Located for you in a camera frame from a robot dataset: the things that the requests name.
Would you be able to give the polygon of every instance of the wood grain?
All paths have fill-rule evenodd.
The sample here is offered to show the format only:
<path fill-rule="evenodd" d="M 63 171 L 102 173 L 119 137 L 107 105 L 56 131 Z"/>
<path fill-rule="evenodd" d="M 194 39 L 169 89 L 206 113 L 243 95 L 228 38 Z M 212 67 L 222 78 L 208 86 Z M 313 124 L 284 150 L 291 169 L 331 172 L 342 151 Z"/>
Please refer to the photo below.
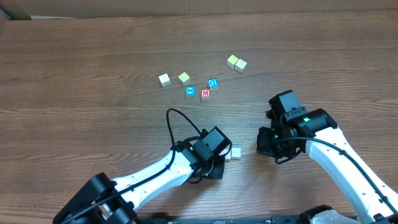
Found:
<path fill-rule="evenodd" d="M 4 24 L 6 23 L 7 18 L 4 16 L 3 13 L 0 12 L 0 36 L 2 32 L 2 28 L 4 27 Z"/>
<path fill-rule="evenodd" d="M 182 16 L 398 9 L 396 0 L 15 0 L 31 16 Z"/>
<path fill-rule="evenodd" d="M 16 0 L 0 0 L 0 9 L 10 15 L 12 19 L 30 19 L 30 15 L 21 9 Z"/>
<path fill-rule="evenodd" d="M 170 189 L 139 210 L 179 218 L 268 217 L 351 205 L 307 155 L 256 154 L 269 98 L 323 108 L 398 191 L 398 11 L 7 21 L 0 38 L 0 223 L 50 223 L 93 175 L 127 175 L 170 148 L 165 111 L 221 128 L 243 149 L 223 180 Z M 243 74 L 226 66 L 235 54 Z M 185 99 L 216 77 L 209 102 Z M 157 78 L 168 73 L 172 84 Z M 195 134 L 172 115 L 176 139 Z"/>

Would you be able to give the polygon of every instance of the small cube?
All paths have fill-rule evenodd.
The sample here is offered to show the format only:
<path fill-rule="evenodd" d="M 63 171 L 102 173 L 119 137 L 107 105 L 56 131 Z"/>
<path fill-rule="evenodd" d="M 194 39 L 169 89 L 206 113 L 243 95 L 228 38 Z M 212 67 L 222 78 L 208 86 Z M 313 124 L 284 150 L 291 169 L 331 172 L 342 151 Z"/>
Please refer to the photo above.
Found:
<path fill-rule="evenodd" d="M 211 80 L 209 80 L 209 89 L 211 91 L 215 91 L 218 89 L 218 81 L 216 78 L 212 78 Z"/>
<path fill-rule="evenodd" d="M 210 100 L 210 89 L 202 89 L 200 92 L 200 97 L 202 101 Z"/>
<path fill-rule="evenodd" d="M 238 72 L 240 72 L 240 73 L 242 73 L 243 70 L 246 68 L 246 65 L 247 65 L 247 64 L 248 64 L 248 63 L 246 63 L 244 60 L 239 59 L 238 62 L 236 62 L 235 70 L 238 71 Z"/>
<path fill-rule="evenodd" d="M 170 79 L 169 79 L 169 76 L 167 75 L 167 73 L 161 75 L 159 77 L 159 79 L 160 79 L 160 82 L 161 82 L 162 86 L 167 86 L 167 85 L 170 84 Z"/>
<path fill-rule="evenodd" d="M 183 86 L 186 86 L 190 83 L 191 78 L 186 72 L 183 72 L 181 75 L 178 76 L 178 80 L 182 83 Z"/>
<path fill-rule="evenodd" d="M 194 86 L 187 86 L 185 88 L 185 97 L 186 98 L 194 98 L 195 97 L 195 87 Z"/>
<path fill-rule="evenodd" d="M 235 55 L 231 55 L 229 59 L 226 61 L 226 64 L 229 68 L 234 69 L 236 62 L 238 62 L 238 58 Z"/>
<path fill-rule="evenodd" d="M 222 152 L 220 152 L 220 156 L 226 154 L 228 152 L 228 150 L 229 149 L 224 149 Z M 225 161 L 230 161 L 231 160 L 231 151 L 225 156 Z"/>
<path fill-rule="evenodd" d="M 233 147 L 231 149 L 231 158 L 240 159 L 242 157 L 241 148 Z"/>

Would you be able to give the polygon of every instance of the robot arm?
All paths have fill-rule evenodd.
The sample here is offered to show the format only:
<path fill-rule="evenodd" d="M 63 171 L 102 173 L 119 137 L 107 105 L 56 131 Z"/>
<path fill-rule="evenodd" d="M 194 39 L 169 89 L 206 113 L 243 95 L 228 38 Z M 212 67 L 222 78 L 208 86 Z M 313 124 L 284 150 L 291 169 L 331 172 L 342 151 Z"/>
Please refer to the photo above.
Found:
<path fill-rule="evenodd" d="M 222 179 L 224 155 L 219 154 L 228 145 L 231 149 L 232 142 L 214 127 L 209 133 L 203 130 L 201 137 L 176 142 L 163 159 L 139 172 L 113 180 L 100 173 L 64 206 L 53 224 L 132 223 L 137 219 L 135 211 L 145 203 L 191 177 Z M 100 205 L 109 212 L 109 217 L 98 208 Z"/>
<path fill-rule="evenodd" d="M 170 162 L 172 154 L 173 152 L 170 151 L 162 160 L 139 172 L 113 179 L 117 183 L 114 188 L 118 192 L 122 191 L 132 184 L 136 184 L 158 173 Z M 181 152 L 176 152 L 173 164 L 168 170 L 153 180 L 136 187 L 134 190 L 122 194 L 121 197 L 125 202 L 132 202 L 134 211 L 137 211 L 158 194 L 185 183 L 193 174 L 193 169 L 190 165 L 190 161 Z"/>
<path fill-rule="evenodd" d="M 398 195 L 390 189 L 355 153 L 348 144 L 340 128 L 326 128 L 315 133 L 316 139 L 324 140 L 330 144 L 345 150 L 367 173 L 377 188 L 388 201 L 398 208 Z M 365 179 L 364 175 L 344 155 L 319 142 L 307 141 L 305 150 L 308 155 L 317 161 L 326 170 L 332 180 L 347 197 L 355 209 L 358 218 L 362 223 L 373 223 L 375 215 L 390 217 L 392 210 L 383 202 L 380 196 L 375 193 L 373 187 Z"/>
<path fill-rule="evenodd" d="M 397 219 L 398 195 L 355 153 L 326 111 L 318 109 L 308 113 L 292 90 L 276 95 L 269 103 L 271 110 L 267 112 L 267 117 L 271 119 L 271 128 L 260 128 L 258 153 L 274 157 L 275 162 L 281 164 L 301 152 L 307 152 L 345 194 L 361 223 L 398 222 L 394 221 Z M 330 218 L 333 221 L 333 218 L 339 217 L 338 214 L 331 216 L 326 210 L 331 210 L 331 207 L 306 211 L 300 215 L 301 222 L 329 223 Z"/>

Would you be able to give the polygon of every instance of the blue block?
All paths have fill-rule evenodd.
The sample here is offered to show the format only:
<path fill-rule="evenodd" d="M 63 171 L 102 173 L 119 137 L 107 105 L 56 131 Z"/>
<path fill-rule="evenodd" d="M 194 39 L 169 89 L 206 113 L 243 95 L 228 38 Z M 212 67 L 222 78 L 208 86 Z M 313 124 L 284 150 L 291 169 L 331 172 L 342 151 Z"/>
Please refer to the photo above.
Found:
<path fill-rule="evenodd" d="M 194 86 L 187 86 L 185 88 L 185 97 L 186 98 L 194 98 L 195 97 L 195 87 Z"/>
<path fill-rule="evenodd" d="M 209 80 L 209 89 L 211 91 L 215 91 L 218 89 L 218 80 L 216 78 L 212 78 Z"/>

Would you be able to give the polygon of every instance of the cable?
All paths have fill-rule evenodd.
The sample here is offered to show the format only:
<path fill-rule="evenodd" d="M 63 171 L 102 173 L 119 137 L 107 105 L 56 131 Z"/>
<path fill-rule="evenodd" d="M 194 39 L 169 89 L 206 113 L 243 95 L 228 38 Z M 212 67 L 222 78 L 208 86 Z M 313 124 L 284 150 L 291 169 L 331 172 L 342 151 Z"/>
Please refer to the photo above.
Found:
<path fill-rule="evenodd" d="M 142 184 L 144 184 L 144 183 L 146 183 L 146 182 L 158 177 L 160 174 L 163 174 L 166 170 L 168 170 L 172 166 L 173 161 L 174 161 L 174 157 L 175 157 L 175 142 L 174 142 L 174 136 L 173 136 L 172 128 L 170 126 L 170 120 L 169 120 L 170 111 L 175 111 L 175 112 L 179 113 L 180 115 L 182 115 L 196 129 L 196 131 L 199 134 L 201 134 L 199 129 L 194 125 L 194 123 L 185 114 L 183 114 L 181 111 L 176 110 L 174 108 L 169 108 L 167 110 L 167 112 L 166 112 L 166 122 L 167 122 L 167 128 L 169 129 L 170 138 L 171 138 L 171 141 L 172 141 L 172 150 L 173 150 L 173 154 L 172 154 L 172 158 L 171 158 L 170 162 L 161 171 L 159 171 L 158 173 L 156 173 L 156 174 L 154 174 L 154 175 L 152 175 L 152 176 L 150 176 L 150 177 L 148 177 L 148 178 L 146 178 L 146 179 L 144 179 L 144 180 L 142 180 L 142 181 L 140 181 L 140 182 L 138 182 L 136 184 L 133 184 L 130 187 L 125 188 L 125 189 L 119 191 L 118 193 L 116 193 L 114 195 L 111 195 L 111 196 L 109 196 L 107 198 L 104 198 L 104 199 L 100 200 L 99 202 L 96 202 L 92 206 L 84 209 L 83 211 L 81 211 L 81 212 L 79 212 L 77 214 L 74 214 L 72 217 L 70 217 L 66 221 L 61 222 L 61 224 L 67 224 L 68 222 L 70 222 L 70 221 L 74 220 L 75 218 L 78 218 L 78 217 L 86 214 L 87 212 L 91 211 L 92 209 L 95 209 L 96 207 L 98 207 L 98 206 L 100 206 L 100 205 L 102 205 L 102 204 L 104 204 L 104 203 L 106 203 L 106 202 L 108 202 L 108 201 L 110 201 L 112 199 L 115 199 L 115 198 L 119 197 L 120 195 L 122 195 L 122 194 L 124 194 L 124 193 L 126 193 L 126 192 L 128 192 L 130 190 L 133 190 L 134 188 L 136 188 L 136 187 L 138 187 L 138 186 L 140 186 L 140 185 L 142 185 Z"/>
<path fill-rule="evenodd" d="M 278 139 L 276 140 L 276 143 L 278 142 L 284 142 L 284 141 L 292 141 L 292 140 L 307 140 L 307 141 L 314 141 L 318 142 L 321 144 L 324 144 L 326 146 L 331 147 L 332 149 L 338 151 L 341 155 L 344 155 L 349 161 L 351 161 L 355 167 L 362 173 L 362 175 L 365 177 L 365 179 L 369 182 L 369 184 L 372 186 L 372 188 L 376 191 L 376 193 L 380 196 L 381 200 L 386 203 L 386 205 L 391 209 L 391 211 L 398 217 L 398 211 L 394 208 L 394 206 L 391 205 L 390 201 L 388 201 L 388 198 L 383 195 L 383 193 L 379 190 L 379 188 L 376 186 L 376 184 L 373 182 L 373 180 L 368 176 L 368 174 L 365 172 L 365 170 L 362 169 L 362 167 L 353 159 L 345 150 L 340 149 L 339 147 L 330 144 L 326 141 L 320 140 L 320 139 L 315 139 L 315 138 L 307 138 L 307 137 L 291 137 L 291 138 L 283 138 L 283 139 Z"/>
<path fill-rule="evenodd" d="M 303 152 L 303 151 L 301 149 L 299 149 L 293 156 L 290 156 L 289 158 L 287 158 L 283 161 L 280 161 L 280 162 L 278 162 L 278 160 L 279 160 L 278 158 L 275 158 L 275 163 L 279 165 L 279 164 L 285 163 L 287 161 L 291 161 L 292 159 L 296 158 L 301 152 Z"/>
<path fill-rule="evenodd" d="M 201 180 L 203 180 L 203 176 L 201 176 L 198 180 L 196 181 L 187 181 L 190 184 L 199 184 L 201 182 Z"/>

